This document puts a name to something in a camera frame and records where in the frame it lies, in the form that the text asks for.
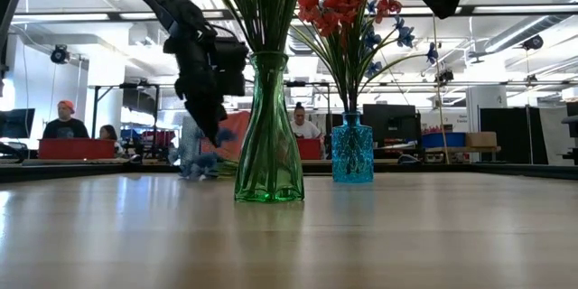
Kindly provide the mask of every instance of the green glass vase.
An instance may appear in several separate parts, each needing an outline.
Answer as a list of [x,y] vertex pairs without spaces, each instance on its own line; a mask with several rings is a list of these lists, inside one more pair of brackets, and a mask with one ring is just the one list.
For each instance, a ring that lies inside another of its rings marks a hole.
[[260,52],[251,56],[255,88],[249,127],[235,183],[236,201],[303,200],[303,170],[285,107],[283,73],[287,56]]

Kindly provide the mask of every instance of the blue bin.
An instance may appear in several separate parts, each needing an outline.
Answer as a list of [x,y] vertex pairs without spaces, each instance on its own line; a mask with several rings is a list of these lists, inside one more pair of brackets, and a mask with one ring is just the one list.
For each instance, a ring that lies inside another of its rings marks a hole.
[[[465,132],[446,132],[445,140],[449,147],[464,147],[466,146]],[[422,136],[424,148],[440,148],[443,147],[442,133],[432,133]]]

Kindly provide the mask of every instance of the woman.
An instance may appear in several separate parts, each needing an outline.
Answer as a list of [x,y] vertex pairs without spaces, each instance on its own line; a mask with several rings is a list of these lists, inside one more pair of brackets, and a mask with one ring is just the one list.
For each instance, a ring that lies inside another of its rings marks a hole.
[[297,107],[295,108],[294,120],[291,122],[291,128],[297,137],[317,139],[322,136],[322,132],[319,131],[315,124],[305,120],[305,107],[301,105],[301,102],[297,103]]
[[115,154],[119,155],[123,153],[123,147],[118,142],[117,131],[112,125],[105,125],[100,128],[100,138],[101,140],[114,140],[115,141]]

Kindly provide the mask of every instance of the black t-shirt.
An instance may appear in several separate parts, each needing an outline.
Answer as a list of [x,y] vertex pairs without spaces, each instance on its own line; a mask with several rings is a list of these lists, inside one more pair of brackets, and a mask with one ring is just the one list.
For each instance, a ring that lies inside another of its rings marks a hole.
[[62,122],[54,120],[44,129],[42,139],[71,139],[71,138],[88,138],[89,131],[82,121],[72,118],[69,121]]

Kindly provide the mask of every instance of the red cap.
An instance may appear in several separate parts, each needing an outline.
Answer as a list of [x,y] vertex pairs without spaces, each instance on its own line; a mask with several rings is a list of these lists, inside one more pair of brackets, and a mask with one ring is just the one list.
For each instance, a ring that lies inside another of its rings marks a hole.
[[74,103],[72,103],[72,102],[69,101],[69,100],[61,100],[61,101],[58,103],[58,105],[60,105],[60,104],[64,105],[65,107],[68,107],[69,110],[70,110],[70,112],[71,112],[72,114],[74,114]]

